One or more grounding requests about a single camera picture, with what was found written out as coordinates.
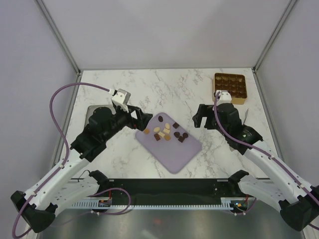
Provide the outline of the dark square chocolate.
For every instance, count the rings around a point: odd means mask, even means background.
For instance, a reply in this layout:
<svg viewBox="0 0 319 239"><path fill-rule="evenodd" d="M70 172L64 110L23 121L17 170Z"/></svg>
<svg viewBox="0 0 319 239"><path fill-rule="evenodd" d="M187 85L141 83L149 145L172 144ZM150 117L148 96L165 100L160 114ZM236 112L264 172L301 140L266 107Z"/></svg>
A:
<svg viewBox="0 0 319 239"><path fill-rule="evenodd" d="M177 128L179 127L179 124L175 122L172 126L173 126L175 129L177 129Z"/></svg>

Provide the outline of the metal tongs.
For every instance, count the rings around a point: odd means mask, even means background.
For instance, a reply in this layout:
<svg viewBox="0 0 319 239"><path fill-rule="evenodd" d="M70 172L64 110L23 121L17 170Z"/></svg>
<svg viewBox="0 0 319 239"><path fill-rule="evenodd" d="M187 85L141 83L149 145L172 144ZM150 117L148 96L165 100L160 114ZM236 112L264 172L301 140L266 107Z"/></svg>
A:
<svg viewBox="0 0 319 239"><path fill-rule="evenodd" d="M242 123L243 123L243 124L245 124L245 123L246 123L246 120L247 120L248 114L249 114L249 108L247 108L247 109L246 109L246 111L245 111L244 119L243 119L243 121L242 121Z"/></svg>

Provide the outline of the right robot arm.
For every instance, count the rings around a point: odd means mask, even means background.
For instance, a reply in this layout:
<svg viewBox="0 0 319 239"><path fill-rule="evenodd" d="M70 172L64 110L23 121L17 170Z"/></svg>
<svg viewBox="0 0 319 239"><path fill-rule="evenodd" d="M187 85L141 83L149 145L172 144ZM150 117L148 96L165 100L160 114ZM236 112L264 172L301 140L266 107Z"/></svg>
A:
<svg viewBox="0 0 319 239"><path fill-rule="evenodd" d="M319 217L319 188L313 186L288 167L252 127L241 122L238 110L231 103L200 104L192 120L199 128L206 118L205 129L217 130L229 146L256 164L273 182L268 186L248 173L228 183L232 196L242 193L260 199L276 209L292 229L302 231Z"/></svg>

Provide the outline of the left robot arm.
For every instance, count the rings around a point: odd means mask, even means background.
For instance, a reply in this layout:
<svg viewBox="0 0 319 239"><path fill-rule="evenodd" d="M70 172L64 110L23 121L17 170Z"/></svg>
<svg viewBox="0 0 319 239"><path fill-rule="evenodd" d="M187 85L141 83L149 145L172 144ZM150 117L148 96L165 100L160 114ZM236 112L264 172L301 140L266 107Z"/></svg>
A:
<svg viewBox="0 0 319 239"><path fill-rule="evenodd" d="M15 191L10 199L30 229L40 233L52 225L55 218L73 203L91 195L105 196L108 178L99 170L88 178L67 186L68 181L106 149L106 142L124 127L144 131L153 117L138 107L120 106L95 109L83 131L66 145L65 159L58 162L38 183L25 192Z"/></svg>

